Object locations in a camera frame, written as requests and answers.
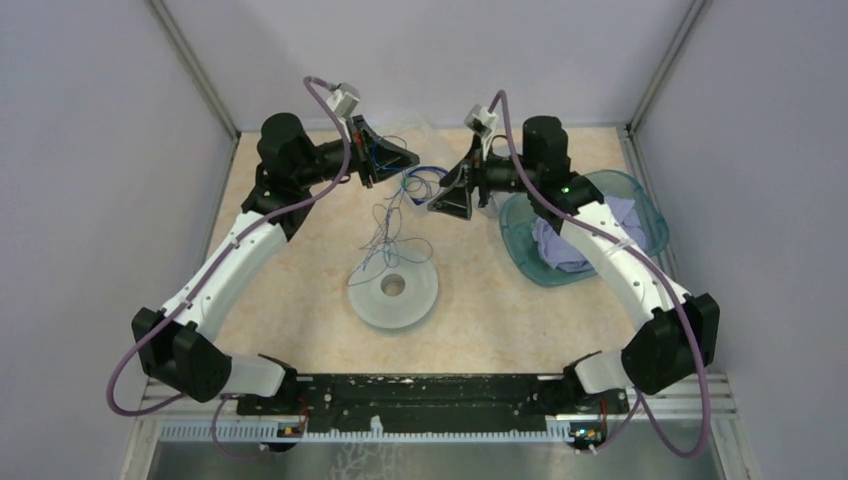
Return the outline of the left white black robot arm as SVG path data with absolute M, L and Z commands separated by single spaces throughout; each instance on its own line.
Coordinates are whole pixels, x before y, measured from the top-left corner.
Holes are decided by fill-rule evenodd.
M 339 139 L 317 145 L 292 113 L 265 120 L 255 184 L 226 238 L 177 294 L 156 310 L 140 309 L 132 320 L 148 377 L 198 402 L 230 394 L 258 396 L 277 414 L 297 406 L 300 388 L 285 377 L 285 363 L 230 355 L 215 340 L 253 278 L 305 222 L 315 203 L 313 186 L 359 176 L 370 188 L 420 162 L 379 136 L 361 115 L 340 125 Z

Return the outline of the white perforated cable spool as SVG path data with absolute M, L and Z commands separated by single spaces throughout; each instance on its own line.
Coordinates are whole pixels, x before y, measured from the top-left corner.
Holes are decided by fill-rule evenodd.
M 347 281 L 347 296 L 367 326 L 400 334 L 429 320 L 439 298 L 439 277 L 427 255 L 401 247 L 363 261 Z

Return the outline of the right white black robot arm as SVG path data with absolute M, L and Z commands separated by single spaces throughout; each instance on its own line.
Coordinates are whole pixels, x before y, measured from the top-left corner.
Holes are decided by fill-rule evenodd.
M 472 201 L 491 192 L 521 192 L 536 214 L 550 221 L 612 288 L 635 330 L 615 351 L 591 354 L 563 370 L 561 387 L 569 408 L 590 411 L 603 392 L 632 387 L 659 393 L 694 375 L 708 393 L 705 368 L 715 347 L 719 308 L 708 294 L 694 296 L 671 281 L 614 217 L 603 194 L 570 167 L 568 135 L 552 116 L 523 125 L 521 152 L 491 151 L 498 120 L 467 121 L 473 137 L 468 152 L 440 182 L 429 202 L 432 212 L 470 219 Z

